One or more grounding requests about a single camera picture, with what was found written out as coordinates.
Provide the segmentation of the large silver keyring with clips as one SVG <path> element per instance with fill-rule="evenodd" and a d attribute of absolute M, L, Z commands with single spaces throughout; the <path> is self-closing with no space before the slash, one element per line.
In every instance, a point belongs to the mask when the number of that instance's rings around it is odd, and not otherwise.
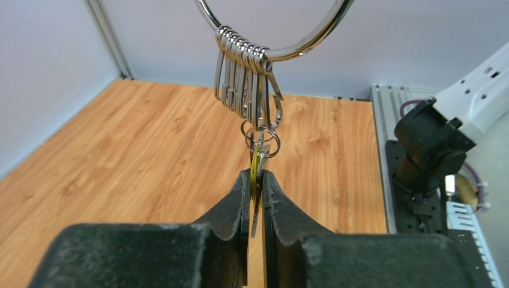
<path fill-rule="evenodd" d="M 275 131 L 283 118 L 283 96 L 273 63 L 311 52 L 344 19 L 352 1 L 335 1 L 312 32 L 296 44 L 280 49 L 258 45 L 222 24 L 206 1 L 196 1 L 200 13 L 215 32 L 218 58 L 214 96 L 255 130 Z"/>

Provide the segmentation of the yellow tagged key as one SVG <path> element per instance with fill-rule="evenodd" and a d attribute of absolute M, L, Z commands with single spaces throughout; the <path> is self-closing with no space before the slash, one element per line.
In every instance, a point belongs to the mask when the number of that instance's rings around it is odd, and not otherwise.
<path fill-rule="evenodd" d="M 259 146 L 255 145 L 253 149 L 253 157 L 251 159 L 251 168 L 250 168 L 250 186 L 251 186 L 251 198 L 255 201 L 256 198 L 256 183 L 257 183 L 257 175 L 258 175 L 258 165 L 260 162 L 260 154 L 259 154 Z"/>

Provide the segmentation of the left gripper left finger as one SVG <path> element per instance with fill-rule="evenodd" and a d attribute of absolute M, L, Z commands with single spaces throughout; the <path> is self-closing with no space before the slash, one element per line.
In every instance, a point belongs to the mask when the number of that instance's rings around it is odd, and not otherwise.
<path fill-rule="evenodd" d="M 191 223 L 82 223 L 62 230 L 30 287 L 243 287 L 250 172 Z"/>

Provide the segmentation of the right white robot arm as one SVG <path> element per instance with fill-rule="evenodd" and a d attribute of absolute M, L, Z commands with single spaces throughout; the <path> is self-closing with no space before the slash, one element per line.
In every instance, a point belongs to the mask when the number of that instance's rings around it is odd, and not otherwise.
<path fill-rule="evenodd" d="M 445 179 L 507 111 L 508 46 L 502 46 L 459 82 L 404 112 L 385 143 L 395 232 L 447 233 Z"/>

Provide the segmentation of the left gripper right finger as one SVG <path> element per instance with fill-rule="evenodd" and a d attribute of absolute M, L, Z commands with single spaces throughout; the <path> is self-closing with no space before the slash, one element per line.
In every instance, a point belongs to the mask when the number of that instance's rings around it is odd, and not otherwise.
<path fill-rule="evenodd" d="M 264 171 L 266 287 L 493 287 L 472 232 L 339 234 Z"/>

